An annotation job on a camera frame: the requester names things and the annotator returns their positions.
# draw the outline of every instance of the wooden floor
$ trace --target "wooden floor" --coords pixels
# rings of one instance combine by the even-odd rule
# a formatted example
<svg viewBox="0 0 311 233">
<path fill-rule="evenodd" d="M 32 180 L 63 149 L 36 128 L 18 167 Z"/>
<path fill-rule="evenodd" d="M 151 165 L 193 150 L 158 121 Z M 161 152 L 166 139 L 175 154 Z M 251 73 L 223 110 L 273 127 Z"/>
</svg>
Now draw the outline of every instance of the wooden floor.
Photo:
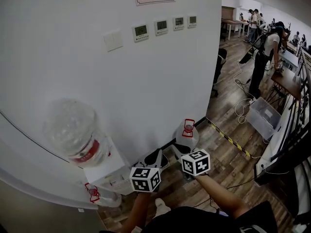
<svg viewBox="0 0 311 233">
<path fill-rule="evenodd" d="M 253 156 L 260 156 L 266 146 L 261 135 L 249 123 L 239 124 L 234 110 L 240 100 L 247 98 L 244 92 L 233 83 L 234 75 L 240 71 L 235 60 L 241 59 L 249 49 L 249 45 L 244 44 L 242 40 L 242 38 L 233 36 L 230 41 L 220 42 L 220 48 L 225 48 L 228 51 L 227 62 L 215 86 L 219 95 L 217 98 L 210 99 L 207 117 Z M 253 67 L 253 60 L 246 65 L 242 65 L 243 73 L 236 79 L 245 83 L 252 75 Z M 268 94 L 271 86 L 272 81 L 265 74 L 260 87 L 262 97 Z M 242 112 L 242 106 L 239 106 L 238 112 Z M 206 149 L 211 156 L 211 171 L 209 174 L 212 178 L 224 187 L 230 187 L 249 181 L 254 177 L 253 167 L 256 160 L 250 159 L 235 146 L 220 137 L 207 123 L 202 123 L 198 127 L 198 131 L 200 133 L 198 148 Z M 172 209 L 180 206 L 194 207 L 209 198 L 209 195 L 197 181 L 187 183 L 183 178 L 183 174 L 179 170 L 180 164 L 175 160 L 171 150 L 165 150 L 165 154 L 169 158 L 171 166 L 161 174 L 160 191 L 152 196 L 147 221 L 150 221 L 156 213 L 154 205 L 156 198 L 162 198 L 166 205 Z M 272 205 L 279 232 L 290 232 L 293 221 L 291 215 L 267 188 L 258 187 L 251 181 L 233 188 L 231 191 L 243 198 L 251 207 L 268 200 Z M 136 196 L 136 193 L 123 196 L 124 203 L 119 208 L 102 207 L 99 210 L 100 217 L 109 230 L 120 231 L 122 224 L 131 211 Z M 210 212 L 215 211 L 214 208 L 210 207 L 209 201 L 198 206 L 198 208 Z"/>
</svg>

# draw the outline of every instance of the wall switch panel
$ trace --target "wall switch panel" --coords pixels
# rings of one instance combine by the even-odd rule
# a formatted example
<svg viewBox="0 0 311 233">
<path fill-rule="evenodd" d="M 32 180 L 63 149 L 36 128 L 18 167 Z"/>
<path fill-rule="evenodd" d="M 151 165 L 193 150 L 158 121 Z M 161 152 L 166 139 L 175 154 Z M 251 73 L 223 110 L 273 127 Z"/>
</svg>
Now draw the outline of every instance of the wall switch panel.
<svg viewBox="0 0 311 233">
<path fill-rule="evenodd" d="M 112 51 L 114 49 L 118 49 L 123 47 L 123 40 L 121 36 L 121 31 L 108 33 L 104 35 L 104 41 L 107 47 L 107 51 Z"/>
</svg>

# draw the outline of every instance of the backpack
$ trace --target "backpack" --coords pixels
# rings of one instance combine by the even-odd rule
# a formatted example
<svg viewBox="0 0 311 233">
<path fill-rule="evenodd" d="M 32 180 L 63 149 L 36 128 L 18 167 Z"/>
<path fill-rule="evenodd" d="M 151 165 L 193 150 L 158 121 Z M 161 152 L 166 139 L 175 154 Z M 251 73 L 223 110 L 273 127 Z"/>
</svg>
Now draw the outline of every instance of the backpack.
<svg viewBox="0 0 311 233">
<path fill-rule="evenodd" d="M 247 51 L 246 55 L 240 60 L 240 64 L 247 63 L 255 54 L 255 50 L 258 49 L 259 52 L 264 52 L 264 43 L 267 40 L 268 36 L 274 33 L 266 33 L 255 41 L 251 48 Z"/>
<path fill-rule="evenodd" d="M 261 37 L 259 37 L 257 39 L 257 41 L 254 42 L 254 44 L 252 45 L 252 47 L 256 48 L 259 50 L 259 52 L 263 52 L 264 51 L 264 43 L 266 42 L 268 36 L 272 35 L 274 33 L 266 33 L 263 34 Z"/>
</svg>

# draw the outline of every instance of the transparent box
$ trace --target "transparent box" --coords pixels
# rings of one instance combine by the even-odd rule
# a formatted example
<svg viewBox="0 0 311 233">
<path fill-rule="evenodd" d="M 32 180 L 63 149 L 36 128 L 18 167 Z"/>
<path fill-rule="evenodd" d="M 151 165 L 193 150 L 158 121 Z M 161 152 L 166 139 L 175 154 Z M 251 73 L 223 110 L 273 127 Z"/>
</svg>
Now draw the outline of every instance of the transparent box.
<svg viewBox="0 0 311 233">
<path fill-rule="evenodd" d="M 246 120 L 269 140 L 275 133 L 281 115 L 263 98 L 258 98 L 249 108 Z"/>
</svg>

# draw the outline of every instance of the black chair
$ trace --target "black chair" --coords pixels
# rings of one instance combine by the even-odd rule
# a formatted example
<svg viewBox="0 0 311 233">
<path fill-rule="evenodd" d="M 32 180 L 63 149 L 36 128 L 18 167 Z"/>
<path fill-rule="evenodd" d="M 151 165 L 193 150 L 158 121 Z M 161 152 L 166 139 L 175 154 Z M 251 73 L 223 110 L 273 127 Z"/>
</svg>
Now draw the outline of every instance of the black chair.
<svg viewBox="0 0 311 233">
<path fill-rule="evenodd" d="M 212 87 L 212 92 L 215 93 L 215 97 L 218 96 L 218 91 L 214 89 L 214 85 L 217 83 L 218 78 L 221 74 L 221 70 L 226 63 L 226 57 L 227 57 L 227 50 L 226 49 L 219 49 L 218 50 L 218 58 L 217 58 L 217 64 L 216 64 L 216 69 L 215 69 L 215 75 L 214 75 L 214 81 L 213 81 L 213 87 Z"/>
</svg>

